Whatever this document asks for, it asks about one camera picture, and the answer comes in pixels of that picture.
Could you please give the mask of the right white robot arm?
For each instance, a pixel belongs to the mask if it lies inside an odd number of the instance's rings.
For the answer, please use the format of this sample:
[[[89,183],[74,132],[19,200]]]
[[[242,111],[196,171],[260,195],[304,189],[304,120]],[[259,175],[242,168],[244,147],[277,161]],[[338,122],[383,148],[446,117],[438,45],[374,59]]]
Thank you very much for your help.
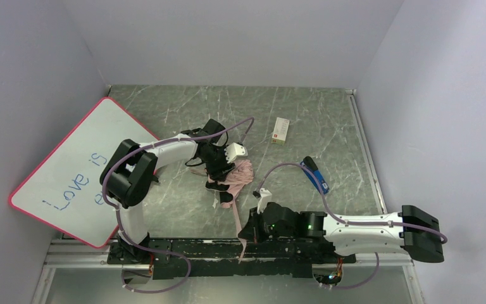
[[[439,220],[413,205],[383,215],[336,215],[295,212],[269,202],[252,208],[238,237],[253,243],[287,238],[330,243],[339,256],[358,253],[401,253],[425,263],[444,261]]]

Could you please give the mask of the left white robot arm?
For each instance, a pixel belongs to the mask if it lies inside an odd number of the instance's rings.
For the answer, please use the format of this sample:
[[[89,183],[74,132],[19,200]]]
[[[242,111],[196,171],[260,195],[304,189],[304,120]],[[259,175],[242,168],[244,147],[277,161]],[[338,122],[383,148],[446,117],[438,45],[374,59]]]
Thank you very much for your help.
[[[242,141],[220,142],[222,137],[228,137],[228,129],[210,119],[202,128],[184,130],[168,139],[145,144],[126,139],[119,144],[99,181],[102,200],[116,213],[118,245],[125,257],[143,262],[167,253],[149,245],[142,206],[151,184],[158,181],[158,169],[180,161],[190,166],[192,160],[199,160],[210,181],[228,191],[227,179],[235,171],[237,159],[248,152]]]

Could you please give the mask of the pink and black umbrella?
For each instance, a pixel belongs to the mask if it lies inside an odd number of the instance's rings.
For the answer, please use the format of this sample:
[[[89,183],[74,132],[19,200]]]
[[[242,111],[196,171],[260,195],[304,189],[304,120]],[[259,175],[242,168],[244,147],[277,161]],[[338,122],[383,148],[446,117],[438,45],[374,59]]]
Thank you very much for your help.
[[[234,217],[235,234],[239,240],[242,250],[238,257],[241,261],[245,255],[247,241],[239,237],[242,231],[242,224],[237,207],[237,198],[245,186],[254,180],[254,169],[250,160],[236,160],[234,168],[227,174],[225,180],[213,180],[206,169],[191,169],[190,171],[198,176],[206,177],[205,188],[214,194],[213,208],[231,209]]]

